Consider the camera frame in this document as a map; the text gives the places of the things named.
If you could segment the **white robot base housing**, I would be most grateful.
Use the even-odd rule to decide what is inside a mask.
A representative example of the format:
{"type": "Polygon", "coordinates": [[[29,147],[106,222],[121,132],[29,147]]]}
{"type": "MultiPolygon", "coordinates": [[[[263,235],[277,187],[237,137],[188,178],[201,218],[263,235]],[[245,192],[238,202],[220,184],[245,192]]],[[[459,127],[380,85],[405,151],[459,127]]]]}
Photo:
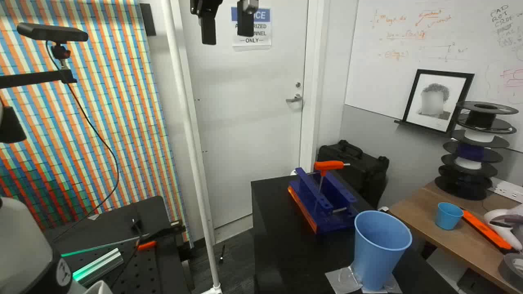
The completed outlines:
{"type": "Polygon", "coordinates": [[[68,264],[52,249],[29,209],[0,197],[0,294],[67,294],[68,264]]]}

